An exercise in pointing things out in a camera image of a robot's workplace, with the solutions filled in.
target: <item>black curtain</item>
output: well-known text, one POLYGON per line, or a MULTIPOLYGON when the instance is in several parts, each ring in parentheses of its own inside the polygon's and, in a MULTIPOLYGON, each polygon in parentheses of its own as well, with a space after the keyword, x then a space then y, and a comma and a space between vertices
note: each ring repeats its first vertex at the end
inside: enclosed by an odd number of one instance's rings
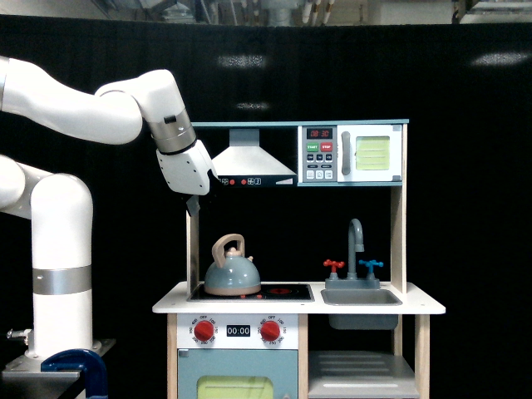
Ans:
MULTIPOLYGON (((447 307, 431 318, 434 398, 520 397, 524 389, 512 352, 522 343, 527 288, 518 282, 530 261, 531 38, 527 24, 307 29, 0 17, 0 55, 80 91, 170 70, 193 122, 409 119, 407 277, 447 307)), ((267 134, 264 145, 289 161, 295 138, 285 133, 267 134)), ((227 132, 198 135, 212 156, 227 144, 227 132)), ((186 279, 185 212, 162 179, 148 130, 128 145, 102 145, 0 113, 0 152, 87 184, 94 335, 117 339, 106 360, 111 395, 164 397, 165 317, 151 307, 186 279)), ((323 259, 345 256, 353 217, 363 219, 367 250, 387 259, 387 193, 203 198, 202 268, 214 240, 234 229, 262 260, 263 279, 323 279, 323 259)), ((29 226, 0 214, 0 332, 32 326, 29 226)), ((311 349, 389 349, 389 332, 339 333, 326 324, 311 319, 311 349)), ((3 342, 3 364, 20 350, 3 342)))

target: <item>blue kettle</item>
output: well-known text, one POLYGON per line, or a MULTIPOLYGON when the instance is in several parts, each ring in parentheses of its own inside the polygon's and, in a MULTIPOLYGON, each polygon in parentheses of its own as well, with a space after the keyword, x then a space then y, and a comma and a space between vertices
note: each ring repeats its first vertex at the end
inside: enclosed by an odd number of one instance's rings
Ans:
POLYGON ((204 289, 212 295, 248 295, 260 291, 259 271, 253 264, 253 257, 244 257, 244 237, 227 234, 213 245, 214 262, 205 275, 204 289), (230 248, 224 254, 224 245, 237 242, 237 248, 230 248))

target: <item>microwave handle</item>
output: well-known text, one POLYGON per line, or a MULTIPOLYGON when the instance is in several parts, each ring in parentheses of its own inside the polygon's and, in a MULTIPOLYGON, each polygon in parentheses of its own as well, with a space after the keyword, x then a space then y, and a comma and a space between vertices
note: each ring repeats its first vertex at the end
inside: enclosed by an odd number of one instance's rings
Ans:
POLYGON ((342 133, 342 175, 351 173, 351 133, 342 133))

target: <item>green button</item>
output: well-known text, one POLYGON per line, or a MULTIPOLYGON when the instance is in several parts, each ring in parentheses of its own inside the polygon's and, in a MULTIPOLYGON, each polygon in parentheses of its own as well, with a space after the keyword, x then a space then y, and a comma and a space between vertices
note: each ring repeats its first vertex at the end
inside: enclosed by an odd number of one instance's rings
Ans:
POLYGON ((318 152, 318 143, 307 143, 307 152, 318 152))

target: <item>gray sink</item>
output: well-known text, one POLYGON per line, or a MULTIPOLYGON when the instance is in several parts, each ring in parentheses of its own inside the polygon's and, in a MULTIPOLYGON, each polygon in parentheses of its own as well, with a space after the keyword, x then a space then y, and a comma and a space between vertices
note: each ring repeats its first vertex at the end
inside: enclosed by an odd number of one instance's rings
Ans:
POLYGON ((327 305, 401 305, 402 302, 387 289, 324 289, 327 305))
MULTIPOLYGON (((401 305, 402 302, 387 289, 324 289, 327 305, 401 305)), ((329 314, 329 324, 337 330, 393 330, 399 317, 396 314, 329 314)))

